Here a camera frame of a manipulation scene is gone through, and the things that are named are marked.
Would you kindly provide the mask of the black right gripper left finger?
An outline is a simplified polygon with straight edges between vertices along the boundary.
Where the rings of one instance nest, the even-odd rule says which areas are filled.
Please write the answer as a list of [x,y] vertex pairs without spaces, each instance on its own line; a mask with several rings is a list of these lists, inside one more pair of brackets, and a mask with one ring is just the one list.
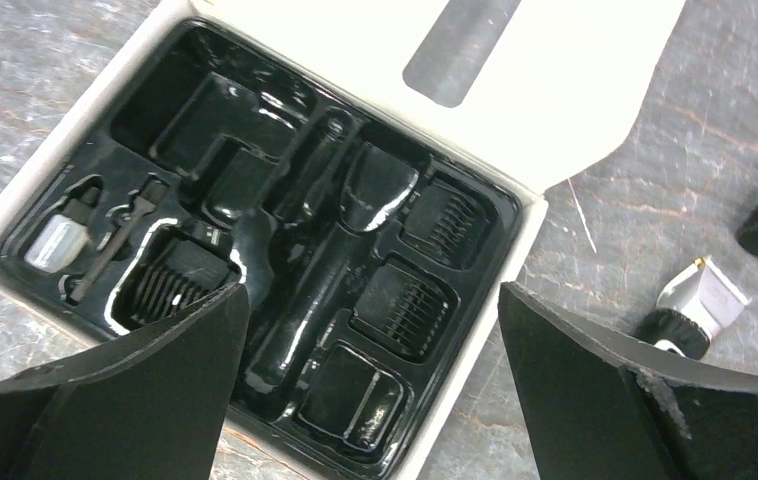
[[0,479],[205,479],[247,334],[228,284],[175,314],[0,380]]

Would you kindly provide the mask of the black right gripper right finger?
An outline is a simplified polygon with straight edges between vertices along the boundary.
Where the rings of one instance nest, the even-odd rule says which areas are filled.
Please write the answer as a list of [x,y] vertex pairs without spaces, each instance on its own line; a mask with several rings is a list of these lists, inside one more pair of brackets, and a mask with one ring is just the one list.
[[543,479],[758,479],[758,376],[683,358],[514,282],[498,317]]

